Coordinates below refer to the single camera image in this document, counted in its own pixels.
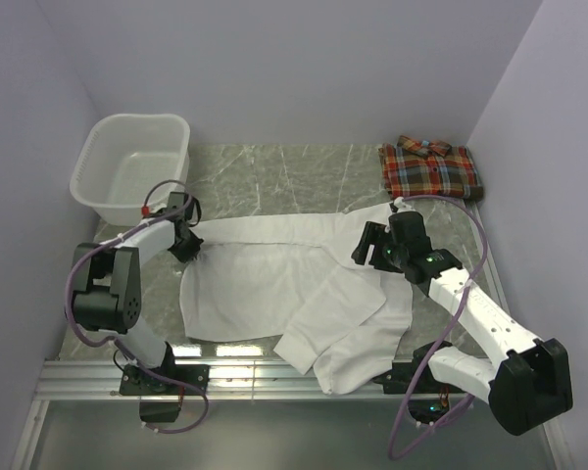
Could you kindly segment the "white long sleeve shirt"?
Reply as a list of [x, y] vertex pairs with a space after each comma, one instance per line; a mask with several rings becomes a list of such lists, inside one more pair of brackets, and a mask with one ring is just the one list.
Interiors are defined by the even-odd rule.
[[211, 342], [276, 338], [275, 353], [313, 372], [328, 395], [390, 370], [412, 324], [404, 276], [351, 255], [380, 204], [348, 213], [292, 213], [202, 222], [203, 244], [180, 281], [186, 335]]

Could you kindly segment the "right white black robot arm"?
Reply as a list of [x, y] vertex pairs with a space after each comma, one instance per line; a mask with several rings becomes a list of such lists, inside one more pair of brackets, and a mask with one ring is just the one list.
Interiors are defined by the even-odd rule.
[[367, 222], [352, 259], [403, 274], [452, 314], [485, 354], [466, 354], [443, 338], [416, 350], [408, 395], [417, 388], [459, 389], [486, 402], [497, 422], [514, 436], [571, 410], [573, 393], [563, 344], [544, 341], [516, 323], [454, 255], [433, 248], [420, 213], [397, 211], [385, 224]]

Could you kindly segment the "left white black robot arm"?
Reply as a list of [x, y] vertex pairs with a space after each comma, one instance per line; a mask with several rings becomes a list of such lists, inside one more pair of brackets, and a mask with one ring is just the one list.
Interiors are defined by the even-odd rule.
[[172, 347], [141, 317], [141, 268], [154, 256], [171, 253], [187, 263], [203, 240], [193, 233], [202, 218], [200, 202], [183, 192], [170, 193], [163, 209], [144, 210], [141, 222], [103, 243], [86, 242], [74, 250], [65, 287], [65, 315], [90, 348], [112, 342], [143, 371], [143, 382], [156, 394], [177, 382]]

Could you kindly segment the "folded plaid flannel shirt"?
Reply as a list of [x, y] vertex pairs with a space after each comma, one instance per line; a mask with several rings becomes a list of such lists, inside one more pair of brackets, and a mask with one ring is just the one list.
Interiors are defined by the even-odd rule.
[[378, 148], [385, 190], [392, 199], [434, 195], [478, 201], [485, 190], [467, 146], [401, 135]]

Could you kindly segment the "white plastic laundry basket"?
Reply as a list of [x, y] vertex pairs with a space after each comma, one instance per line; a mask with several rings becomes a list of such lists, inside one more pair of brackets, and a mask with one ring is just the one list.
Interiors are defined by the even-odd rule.
[[[70, 181], [73, 198], [104, 221], [131, 226], [141, 208], [155, 208], [185, 181], [189, 167], [190, 127], [173, 114], [118, 114], [91, 129]], [[157, 187], [162, 181], [168, 183]]]

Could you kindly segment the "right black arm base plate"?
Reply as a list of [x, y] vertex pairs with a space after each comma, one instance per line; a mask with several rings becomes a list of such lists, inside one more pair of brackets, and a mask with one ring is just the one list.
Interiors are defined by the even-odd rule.
[[[412, 363], [394, 362], [390, 370], [374, 377], [372, 382], [382, 387], [384, 395], [403, 395], [416, 370], [417, 366]], [[414, 394], [433, 395], [433, 398], [411, 398], [408, 403], [409, 415], [417, 424], [433, 424], [451, 410], [450, 395], [461, 393], [455, 386], [436, 381], [426, 368], [416, 383]]]

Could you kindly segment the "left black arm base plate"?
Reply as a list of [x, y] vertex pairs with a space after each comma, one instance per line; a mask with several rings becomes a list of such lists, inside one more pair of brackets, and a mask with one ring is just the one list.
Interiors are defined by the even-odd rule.
[[160, 424], [173, 424], [179, 417], [184, 401], [198, 398], [203, 401], [203, 410], [190, 425], [179, 429], [163, 429], [162, 434], [179, 434], [199, 426], [209, 412], [207, 388], [210, 366], [206, 364], [176, 365], [171, 377], [162, 380], [143, 369], [126, 365], [123, 368], [119, 387], [121, 397], [139, 399], [140, 420], [152, 430]]

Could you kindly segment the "aluminium mounting rail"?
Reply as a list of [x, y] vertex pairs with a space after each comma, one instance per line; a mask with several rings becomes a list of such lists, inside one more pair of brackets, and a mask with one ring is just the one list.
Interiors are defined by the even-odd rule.
[[[181, 365], [209, 366], [207, 397], [218, 400], [331, 400], [317, 378], [301, 375], [281, 360], [189, 357]], [[120, 394], [121, 372], [111, 361], [47, 361], [33, 397], [36, 400], [137, 400]]]

